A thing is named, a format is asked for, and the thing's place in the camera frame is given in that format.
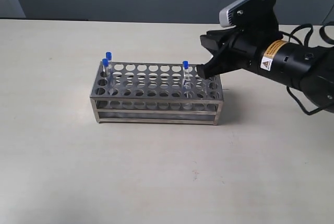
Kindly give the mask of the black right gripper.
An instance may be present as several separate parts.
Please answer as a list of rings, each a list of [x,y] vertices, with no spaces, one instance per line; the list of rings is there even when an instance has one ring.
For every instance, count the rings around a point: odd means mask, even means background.
[[[250,0],[232,15],[233,29],[209,30],[200,44],[210,54],[206,64],[196,66],[203,79],[244,69],[258,75],[272,75],[273,59],[264,57],[270,44],[282,39],[273,8],[276,0]],[[219,50],[224,44],[226,50]]]

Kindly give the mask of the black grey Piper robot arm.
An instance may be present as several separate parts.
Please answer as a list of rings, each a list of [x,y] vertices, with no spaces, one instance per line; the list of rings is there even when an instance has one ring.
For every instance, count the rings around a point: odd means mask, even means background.
[[[287,92],[302,92],[315,105],[307,111],[333,112],[333,39],[321,27],[319,35],[327,46],[309,46],[314,28],[306,23],[296,31],[308,29],[303,41],[295,32],[283,32],[274,12],[276,0],[236,0],[219,13],[220,30],[200,36],[211,60],[197,65],[203,79],[244,69],[285,85]]]

